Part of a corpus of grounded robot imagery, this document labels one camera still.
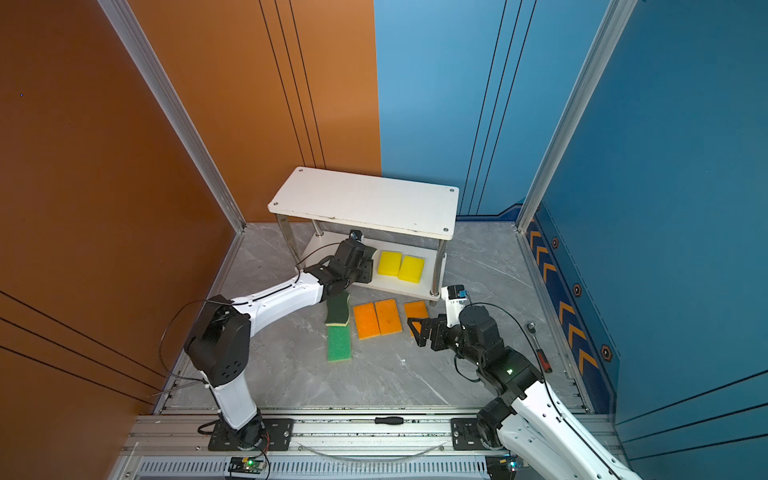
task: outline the gray marble floor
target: gray marble floor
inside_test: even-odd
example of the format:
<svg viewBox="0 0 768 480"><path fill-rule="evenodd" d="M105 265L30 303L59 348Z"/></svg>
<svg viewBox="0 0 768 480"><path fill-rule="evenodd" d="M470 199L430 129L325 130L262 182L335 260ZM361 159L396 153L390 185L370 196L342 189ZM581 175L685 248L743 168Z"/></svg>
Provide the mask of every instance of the gray marble floor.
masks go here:
<svg viewBox="0 0 768 480"><path fill-rule="evenodd" d="M328 231L348 232L341 225L325 225ZM554 390L569 408L582 401L571 379L564 374L563 359L555 347L531 283L520 247L509 223L457 223L448 243L443 285L461 283L475 302L495 303L515 315L525 326L540 325L538 339L547 353L553 373L547 375ZM311 223L294 223L293 232L303 250L313 235ZM436 248L437 240L398 233L363 231L370 238ZM276 223L252 223L222 294L228 298L266 289L294 276L293 261ZM352 285L350 304L395 298L401 318L403 303L414 299ZM444 313L442 303L430 307L431 316ZM504 313L488 307L496 318L505 343L535 362L528 342ZM405 331L384 337L358 340L351 321L353 358L348 362L326 360L326 306L297 310L260 331L250 342L250 361L245 374L257 405L266 408L327 406L450 406L477 408L493 399L481 383L457 375L450 350L433 352L418 348ZM465 360L459 368L470 378L474 368ZM190 366L186 375L196 376ZM214 406L202 386L175 392L166 403L171 409Z"/></svg>

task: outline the brown wall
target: brown wall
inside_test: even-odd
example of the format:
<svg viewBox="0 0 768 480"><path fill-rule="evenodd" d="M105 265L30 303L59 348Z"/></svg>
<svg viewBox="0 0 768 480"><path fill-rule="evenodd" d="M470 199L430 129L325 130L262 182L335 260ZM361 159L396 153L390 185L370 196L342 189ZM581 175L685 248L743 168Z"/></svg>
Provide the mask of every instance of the brown wall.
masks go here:
<svg viewBox="0 0 768 480"><path fill-rule="evenodd" d="M0 463L103 478L233 231L96 1L1 3L0 58Z"/></svg>
<svg viewBox="0 0 768 480"><path fill-rule="evenodd" d="M130 0L248 221L298 165L381 174L372 0Z"/></svg>

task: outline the blue wall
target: blue wall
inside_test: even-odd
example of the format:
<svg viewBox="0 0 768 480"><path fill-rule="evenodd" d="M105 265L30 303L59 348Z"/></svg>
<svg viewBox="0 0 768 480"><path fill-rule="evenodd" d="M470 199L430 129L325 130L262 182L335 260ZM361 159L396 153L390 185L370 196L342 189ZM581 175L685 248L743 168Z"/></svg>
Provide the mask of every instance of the blue wall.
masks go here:
<svg viewBox="0 0 768 480"><path fill-rule="evenodd" d="M653 434L768 401L762 375L665 408L768 368L766 18L638 2L545 195L621 358L617 430L645 478L765 476L766 438L658 454L766 434L767 408Z"/></svg>
<svg viewBox="0 0 768 480"><path fill-rule="evenodd" d="M519 202L607 4L376 0L382 174L455 185L464 215Z"/></svg>

